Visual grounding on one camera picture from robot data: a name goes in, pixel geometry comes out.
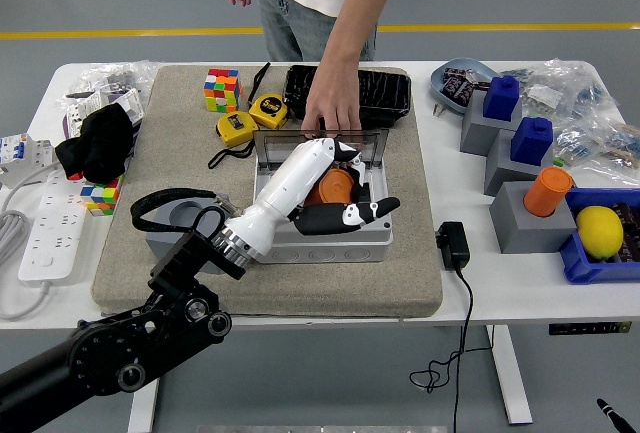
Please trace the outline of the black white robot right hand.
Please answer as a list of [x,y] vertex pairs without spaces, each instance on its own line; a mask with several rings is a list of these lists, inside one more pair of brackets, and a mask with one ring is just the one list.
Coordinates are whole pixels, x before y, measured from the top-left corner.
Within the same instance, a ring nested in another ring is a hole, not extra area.
[[629,422],[617,413],[604,399],[598,398],[596,403],[602,413],[611,421],[617,432],[636,433],[636,430],[629,424]]

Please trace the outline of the person's left hand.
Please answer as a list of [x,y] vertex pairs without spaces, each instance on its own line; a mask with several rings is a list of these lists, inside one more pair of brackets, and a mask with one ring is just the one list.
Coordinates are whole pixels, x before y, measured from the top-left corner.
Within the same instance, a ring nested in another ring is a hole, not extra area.
[[329,132],[361,129],[358,69],[318,67],[307,97],[301,129]]

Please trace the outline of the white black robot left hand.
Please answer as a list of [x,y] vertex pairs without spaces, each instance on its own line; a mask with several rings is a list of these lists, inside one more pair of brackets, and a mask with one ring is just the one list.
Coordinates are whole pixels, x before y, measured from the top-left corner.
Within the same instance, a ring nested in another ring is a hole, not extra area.
[[214,244],[243,266],[384,259],[393,241],[384,166],[336,137],[260,154],[254,199]]

